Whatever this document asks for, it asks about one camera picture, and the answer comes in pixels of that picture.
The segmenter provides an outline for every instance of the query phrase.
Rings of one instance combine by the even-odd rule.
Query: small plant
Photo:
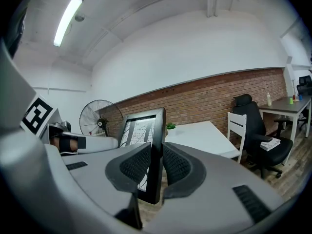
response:
[[[169,123],[166,125],[166,128],[167,128],[167,130],[174,129],[174,128],[176,128],[176,125],[173,124],[172,122],[169,122]]]

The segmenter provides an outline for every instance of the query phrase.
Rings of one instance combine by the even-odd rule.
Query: wooden floor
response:
[[[300,193],[304,188],[312,170],[312,127],[308,138],[305,138],[306,130],[297,130],[296,138],[293,145],[291,156],[288,160],[288,164],[283,166],[282,164],[276,166],[283,171],[280,178],[275,178],[276,173],[266,171],[265,181],[269,183],[283,198],[288,200],[294,195]],[[291,126],[287,127],[282,132],[282,136],[290,138]],[[243,154],[241,165],[246,168],[251,167],[246,162],[246,154]],[[255,171],[255,174],[260,176],[260,171]],[[139,200],[140,216],[145,226],[161,208],[162,192],[167,187],[166,171],[163,169],[163,176],[161,182],[161,195],[160,201],[156,205],[146,203]]]

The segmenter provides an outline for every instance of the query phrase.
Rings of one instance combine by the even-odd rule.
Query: book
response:
[[[278,146],[281,143],[281,141],[277,138],[273,138],[270,142],[262,142],[260,147],[266,151],[269,151],[276,146]]]

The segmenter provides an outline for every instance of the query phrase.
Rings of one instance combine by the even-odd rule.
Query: electric fan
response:
[[[83,135],[118,137],[123,116],[119,108],[106,100],[94,100],[86,105],[79,123]]]

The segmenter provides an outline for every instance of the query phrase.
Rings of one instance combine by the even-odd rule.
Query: ceiling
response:
[[[92,70],[109,50],[138,29],[185,12],[207,10],[207,0],[84,0],[77,13],[85,20],[72,19],[61,47],[55,47],[54,36],[69,1],[31,0],[21,44],[87,70]],[[260,13],[261,7],[266,6],[263,0],[219,1],[219,9],[251,14]],[[285,24],[295,19],[293,16]]]

